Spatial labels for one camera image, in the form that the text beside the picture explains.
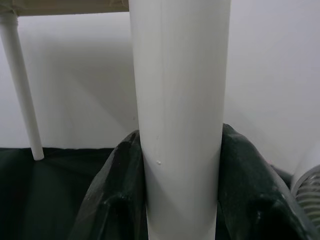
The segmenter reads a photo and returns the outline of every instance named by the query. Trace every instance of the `white pipe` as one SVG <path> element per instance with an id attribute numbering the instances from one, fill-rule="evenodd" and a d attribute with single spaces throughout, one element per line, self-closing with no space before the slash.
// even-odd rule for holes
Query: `white pipe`
<path id="1" fill-rule="evenodd" d="M 230 0 L 130 0 L 151 240 L 212 240 Z"/>
<path id="2" fill-rule="evenodd" d="M 18 35 L 18 20 L 12 13 L 0 14 L 0 34 L 20 104 L 34 160 L 44 158 L 27 71 Z"/>

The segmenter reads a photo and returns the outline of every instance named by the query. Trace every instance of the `white wall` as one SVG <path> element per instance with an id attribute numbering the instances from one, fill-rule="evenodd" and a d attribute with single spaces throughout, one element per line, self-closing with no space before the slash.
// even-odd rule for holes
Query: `white wall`
<path id="1" fill-rule="evenodd" d="M 293 172 L 320 140 L 320 1 L 234 0 L 225 122 Z M 128 13 L 20 17 L 44 146 L 114 147 L 138 128 Z M 26 147 L 0 47 L 0 147 Z"/>
<path id="2" fill-rule="evenodd" d="M 320 1 L 234 0 L 225 122 L 293 172 L 320 140 Z"/>
<path id="3" fill-rule="evenodd" d="M 18 31 L 44 146 L 114 147 L 138 128 L 128 13 L 20 17 Z M 0 146 L 27 147 L 2 47 L 0 66 Z"/>

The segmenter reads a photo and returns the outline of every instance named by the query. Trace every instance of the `white tube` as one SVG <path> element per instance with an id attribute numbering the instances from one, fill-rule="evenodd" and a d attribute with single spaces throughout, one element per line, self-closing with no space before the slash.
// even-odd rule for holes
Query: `white tube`
<path id="1" fill-rule="evenodd" d="M 130 0 L 151 240 L 212 240 L 230 0 Z"/>
<path id="2" fill-rule="evenodd" d="M 0 35 L 11 70 L 15 91 L 20 104 L 34 160 L 44 158 L 31 92 L 18 35 L 17 17 L 12 13 L 0 14 Z"/>

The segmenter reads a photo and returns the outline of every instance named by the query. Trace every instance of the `ribbed hose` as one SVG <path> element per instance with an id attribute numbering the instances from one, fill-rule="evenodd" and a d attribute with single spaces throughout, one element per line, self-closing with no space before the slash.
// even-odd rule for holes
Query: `ribbed hose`
<path id="1" fill-rule="evenodd" d="M 320 171 L 309 176 L 301 184 L 295 199 L 320 232 Z"/>

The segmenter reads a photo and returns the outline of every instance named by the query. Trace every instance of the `thin white pipe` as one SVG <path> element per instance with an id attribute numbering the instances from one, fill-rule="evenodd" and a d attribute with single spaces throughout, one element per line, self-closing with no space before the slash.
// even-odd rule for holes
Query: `thin white pipe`
<path id="1" fill-rule="evenodd" d="M 27 71 L 18 35 L 18 20 L 13 13 L 0 14 L 0 35 L 10 67 L 34 160 L 44 158 Z"/>

